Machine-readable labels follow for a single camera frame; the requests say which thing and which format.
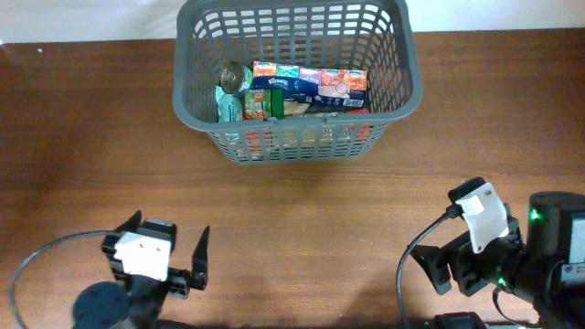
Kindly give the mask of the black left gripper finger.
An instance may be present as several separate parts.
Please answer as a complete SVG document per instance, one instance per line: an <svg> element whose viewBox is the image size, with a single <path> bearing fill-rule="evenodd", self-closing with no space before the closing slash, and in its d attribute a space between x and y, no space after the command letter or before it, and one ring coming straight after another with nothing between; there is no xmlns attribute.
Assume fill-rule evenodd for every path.
<svg viewBox="0 0 585 329"><path fill-rule="evenodd" d="M208 282L208 256L210 226L206 226L192 255L190 286L192 289L205 290Z"/></svg>
<svg viewBox="0 0 585 329"><path fill-rule="evenodd" d="M137 210L128 220L116 228L115 231L120 234L123 232L135 232L140 227L142 218L142 211Z"/></svg>

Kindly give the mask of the orange pasta packet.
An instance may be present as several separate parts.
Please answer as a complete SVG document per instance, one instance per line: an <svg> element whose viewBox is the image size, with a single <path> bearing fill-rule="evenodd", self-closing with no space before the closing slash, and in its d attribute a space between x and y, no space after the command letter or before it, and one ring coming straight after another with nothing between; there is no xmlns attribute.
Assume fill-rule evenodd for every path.
<svg viewBox="0 0 585 329"><path fill-rule="evenodd" d="M297 137L297 146L295 148L316 148L332 144L335 140L334 129L334 125L327 124L319 129L313 127L300 130L301 140L298 140ZM341 136L337 138L337 141L339 143L349 143L356 130L358 130L356 142L363 143L369 138L373 128L371 126L357 126L355 123L350 123L346 127L341 128ZM259 152L263 144L265 144L266 149L269 152L275 151L281 147L286 148L283 146L283 137L282 142L280 142L278 133L276 132L265 130L263 133L264 141L262 141L260 135L254 131L245 132L244 135L246 137L246 143L252 152Z"/></svg>

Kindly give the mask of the mint green wipes packet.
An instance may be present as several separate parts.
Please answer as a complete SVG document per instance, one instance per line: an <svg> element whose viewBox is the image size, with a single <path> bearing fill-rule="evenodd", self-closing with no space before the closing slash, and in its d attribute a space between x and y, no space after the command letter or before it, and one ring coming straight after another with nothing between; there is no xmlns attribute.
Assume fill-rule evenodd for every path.
<svg viewBox="0 0 585 329"><path fill-rule="evenodd" d="M243 107L238 97L226 93L220 86L215 88L215 99L218 106L218 121L240 122L243 118Z"/></svg>

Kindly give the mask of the silver pull-tab tin can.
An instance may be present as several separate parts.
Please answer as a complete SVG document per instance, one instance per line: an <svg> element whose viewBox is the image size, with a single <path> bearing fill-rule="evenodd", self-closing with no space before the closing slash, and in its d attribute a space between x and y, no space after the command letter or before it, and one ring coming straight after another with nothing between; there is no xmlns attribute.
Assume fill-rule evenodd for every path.
<svg viewBox="0 0 585 329"><path fill-rule="evenodd" d="M220 75L220 86L228 94L242 93L250 88L252 82L252 70L235 61L227 62Z"/></svg>

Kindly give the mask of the brown paper pouch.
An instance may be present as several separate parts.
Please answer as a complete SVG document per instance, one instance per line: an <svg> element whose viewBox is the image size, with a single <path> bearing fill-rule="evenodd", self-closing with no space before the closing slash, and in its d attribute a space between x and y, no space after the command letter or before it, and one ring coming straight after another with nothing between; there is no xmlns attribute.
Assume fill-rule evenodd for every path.
<svg viewBox="0 0 585 329"><path fill-rule="evenodd" d="M286 101L284 103L284 119L302 118L310 107L309 103L300 103L297 101ZM297 129L287 129L283 136L283 146L286 148L295 148L297 146Z"/></svg>

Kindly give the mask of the green lidded jar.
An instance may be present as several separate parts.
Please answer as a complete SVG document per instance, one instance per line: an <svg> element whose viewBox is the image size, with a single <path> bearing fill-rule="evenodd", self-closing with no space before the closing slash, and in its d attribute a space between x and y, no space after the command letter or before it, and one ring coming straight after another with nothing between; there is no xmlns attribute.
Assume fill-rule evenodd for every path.
<svg viewBox="0 0 585 329"><path fill-rule="evenodd" d="M284 118L283 90L246 90L244 93L243 119L268 120Z"/></svg>

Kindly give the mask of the Kleenex tissue multipack box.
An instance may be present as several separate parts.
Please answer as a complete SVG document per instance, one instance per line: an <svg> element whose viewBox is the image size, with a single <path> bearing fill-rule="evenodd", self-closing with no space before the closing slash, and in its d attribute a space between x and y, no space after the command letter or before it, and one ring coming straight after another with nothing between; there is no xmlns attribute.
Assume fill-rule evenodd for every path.
<svg viewBox="0 0 585 329"><path fill-rule="evenodd" d="M362 108L367 100L367 72L357 69L313 69L254 61L255 89L283 90L285 99L317 106Z"/></svg>

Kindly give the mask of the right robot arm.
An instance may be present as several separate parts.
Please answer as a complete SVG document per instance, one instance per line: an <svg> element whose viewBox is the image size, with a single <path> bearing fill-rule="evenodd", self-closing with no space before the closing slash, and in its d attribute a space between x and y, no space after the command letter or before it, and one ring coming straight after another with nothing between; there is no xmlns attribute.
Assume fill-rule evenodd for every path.
<svg viewBox="0 0 585 329"><path fill-rule="evenodd" d="M472 250L463 233L443 247L416 246L411 256L424 269L438 294L456 281L459 292L473 296L489 284L530 303L543 328L584 326L584 196L561 191L529 198L526 239L519 221L507 217L508 235L486 250Z"/></svg>

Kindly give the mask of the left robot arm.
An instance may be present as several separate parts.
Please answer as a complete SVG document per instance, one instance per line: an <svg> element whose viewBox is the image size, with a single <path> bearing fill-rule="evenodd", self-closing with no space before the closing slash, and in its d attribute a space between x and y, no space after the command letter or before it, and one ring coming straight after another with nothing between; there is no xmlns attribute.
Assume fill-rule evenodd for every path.
<svg viewBox="0 0 585 329"><path fill-rule="evenodd" d="M113 233L101 251L113 281L100 281L83 290L72 306L75 328L159 328L159 316L168 296L185 299L208 282L210 227L205 227L191 257L191 268L169 265L176 246L177 226L143 219L136 211Z"/></svg>

